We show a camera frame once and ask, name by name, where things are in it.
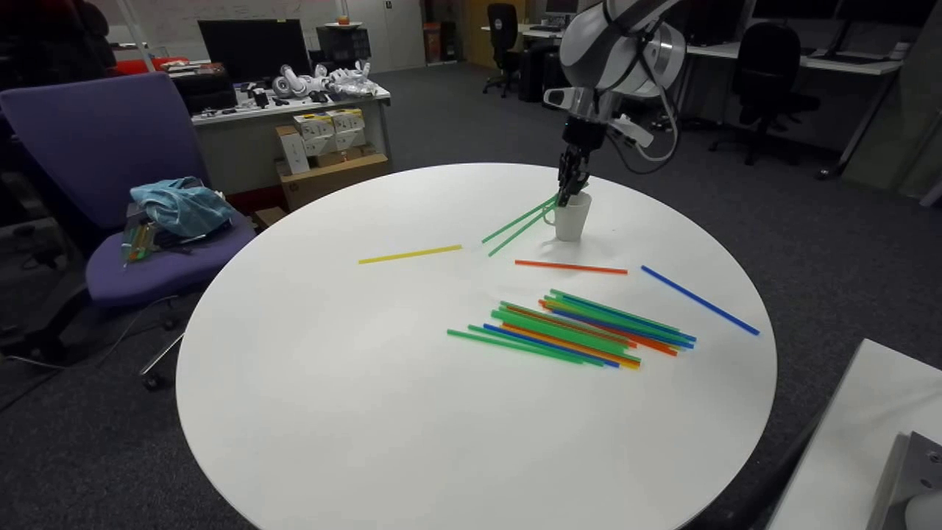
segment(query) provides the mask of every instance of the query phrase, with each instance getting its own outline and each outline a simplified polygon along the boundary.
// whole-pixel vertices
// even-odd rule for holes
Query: black office chair
[[[800,69],[800,43],[796,31],[784,24],[753,24],[745,31],[732,74],[732,91],[738,96],[738,121],[753,128],[745,135],[745,163],[757,163],[757,152],[766,144],[768,130],[784,130],[779,118],[798,125],[798,112],[819,109],[819,99],[796,96],[796,78]]]
[[[506,99],[519,87],[520,53],[519,46],[519,10],[513,4],[488,7],[491,49],[500,74],[482,87],[482,96],[500,87],[500,99]]]

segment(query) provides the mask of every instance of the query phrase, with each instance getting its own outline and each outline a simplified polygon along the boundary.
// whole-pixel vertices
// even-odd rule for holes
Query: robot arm
[[[684,69],[684,37],[659,24],[678,0],[597,0],[566,31],[560,62],[570,90],[548,91],[548,103],[567,109],[566,153],[560,157],[560,206],[588,181],[588,157],[607,138],[607,128],[650,144],[650,132],[632,125],[622,99],[666,99]]]

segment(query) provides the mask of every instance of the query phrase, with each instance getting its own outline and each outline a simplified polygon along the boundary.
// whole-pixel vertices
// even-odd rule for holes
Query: yellow straw
[[[431,255],[456,255],[456,252],[463,252],[463,244],[420,249],[420,252],[408,252],[408,255],[382,255],[382,256],[358,261],[355,265],[375,265],[375,262],[392,262],[392,261],[414,261],[414,256],[431,256]]]

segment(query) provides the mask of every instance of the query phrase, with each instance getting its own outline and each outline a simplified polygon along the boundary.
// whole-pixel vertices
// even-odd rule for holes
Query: round white table
[[[657,530],[694,518],[771,412],[763,299],[697,225],[597,178],[581,244],[535,225],[486,256],[486,233],[554,191],[557,172],[535,165],[403,172],[314,200],[248,244],[201,299],[176,365],[182,433],[216,489],[258,527]],[[355,265],[438,244],[463,252]],[[697,347],[641,352],[632,374],[444,336],[491,321],[500,300],[535,311],[550,289],[678,325]]]

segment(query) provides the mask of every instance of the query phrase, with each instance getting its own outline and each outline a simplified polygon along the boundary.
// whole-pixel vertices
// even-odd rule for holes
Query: purple chair
[[[188,112],[163,74],[113,78],[0,96],[21,149],[65,200],[105,236],[86,289],[96,311],[132,311],[205,287],[251,238],[251,221],[188,249],[124,265],[121,238],[130,190],[169,178],[205,178]]]

